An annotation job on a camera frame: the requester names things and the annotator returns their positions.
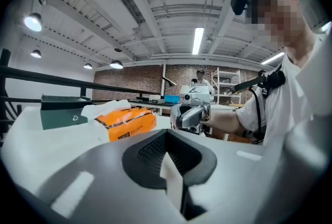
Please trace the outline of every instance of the shelving unit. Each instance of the shelving unit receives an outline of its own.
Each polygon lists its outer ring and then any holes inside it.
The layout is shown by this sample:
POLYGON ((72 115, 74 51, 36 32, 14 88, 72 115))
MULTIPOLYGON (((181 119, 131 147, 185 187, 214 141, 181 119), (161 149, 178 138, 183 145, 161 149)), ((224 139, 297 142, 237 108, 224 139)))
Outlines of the shelving unit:
POLYGON ((220 97, 228 97, 230 98, 230 103, 232 103, 232 97, 238 97, 239 98, 239 104, 241 103, 241 94, 239 95, 232 95, 228 96, 226 94, 220 94, 220 88, 231 88, 237 84, 241 83, 241 74, 240 71, 237 71, 236 73, 233 72, 224 72, 220 71, 219 67, 217 68, 217 71, 211 73, 211 85, 213 87, 217 87, 217 94, 215 95, 217 97, 217 104, 219 104, 219 98, 220 97), (238 77, 237 82, 233 82, 233 77, 238 77), (228 82, 222 82, 220 79, 229 79, 228 82))

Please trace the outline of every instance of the man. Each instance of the man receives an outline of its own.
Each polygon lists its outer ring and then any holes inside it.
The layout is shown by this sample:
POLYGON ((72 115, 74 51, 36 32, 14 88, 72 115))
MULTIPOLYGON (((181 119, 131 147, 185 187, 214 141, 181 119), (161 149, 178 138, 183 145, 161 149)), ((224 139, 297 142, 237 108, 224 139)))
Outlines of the man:
POLYGON ((197 77, 197 83, 191 82, 191 87, 203 87, 203 86, 208 86, 210 95, 214 95, 214 88, 210 85, 210 83, 204 79, 204 70, 200 69, 197 70, 196 72, 196 77, 197 77))
MULTIPOLYGON (((265 99, 261 88, 256 89, 261 114, 261 126, 267 126, 264 145, 271 138, 289 131, 294 125, 310 119, 312 113, 308 101, 295 77, 308 61, 321 40, 307 25, 297 0, 249 0, 245 13, 250 24, 258 29, 258 35, 268 36, 271 42, 285 48, 281 71, 286 82, 273 89, 265 99)), ((225 133, 241 133, 258 129, 255 98, 235 113, 223 114, 211 111, 203 115, 207 125, 225 133)))

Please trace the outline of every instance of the ceiling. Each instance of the ceiling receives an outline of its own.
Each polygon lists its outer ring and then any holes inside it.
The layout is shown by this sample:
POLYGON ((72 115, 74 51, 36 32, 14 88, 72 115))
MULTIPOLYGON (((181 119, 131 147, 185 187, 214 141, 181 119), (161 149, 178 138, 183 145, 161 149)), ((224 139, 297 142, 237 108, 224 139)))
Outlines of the ceiling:
MULTIPOLYGON (((316 30, 327 15, 318 0, 299 0, 306 21, 316 30)), ((271 69, 260 63, 281 48, 262 45, 244 16, 234 16, 230 0, 16 0, 15 23, 22 41, 59 48, 109 68, 116 59, 124 66, 167 63, 220 64, 247 69, 271 69), (32 12, 43 19, 35 33, 22 20, 32 12), (199 54, 193 56, 196 27, 204 27, 199 54), (210 36, 211 43, 206 42, 210 36)))

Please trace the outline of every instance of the blue box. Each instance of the blue box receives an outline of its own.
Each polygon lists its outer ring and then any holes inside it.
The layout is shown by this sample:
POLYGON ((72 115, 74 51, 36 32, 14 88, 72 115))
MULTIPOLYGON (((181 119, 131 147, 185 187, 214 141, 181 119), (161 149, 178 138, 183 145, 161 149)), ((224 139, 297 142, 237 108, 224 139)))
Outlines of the blue box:
POLYGON ((179 103, 180 102, 180 96, 175 95, 165 95, 164 96, 165 103, 179 103))

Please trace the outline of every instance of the white t-shirt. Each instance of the white t-shirt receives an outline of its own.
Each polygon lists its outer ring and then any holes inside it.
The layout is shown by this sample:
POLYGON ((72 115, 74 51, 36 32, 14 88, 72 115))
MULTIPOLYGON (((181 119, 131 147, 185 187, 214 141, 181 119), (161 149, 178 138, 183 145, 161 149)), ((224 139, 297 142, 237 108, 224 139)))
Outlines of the white t-shirt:
MULTIPOLYGON (((320 44, 321 39, 317 37, 312 53, 320 44)), ((307 98, 295 79, 300 68, 291 63, 288 56, 285 55, 280 70, 285 74, 286 82, 284 85, 273 89, 266 99, 261 93, 261 88, 257 88, 255 91, 259 101, 261 126, 266 125, 264 145, 272 137, 287 133, 294 125, 303 120, 309 120, 312 116, 307 98)), ((250 131, 258 129, 254 96, 246 102, 243 108, 237 111, 237 114, 244 128, 250 131)))
POLYGON ((204 87, 204 86, 208 86, 211 95, 214 95, 214 88, 210 85, 210 83, 206 79, 203 79, 201 82, 197 80, 197 83, 193 82, 191 83, 191 87, 204 87))

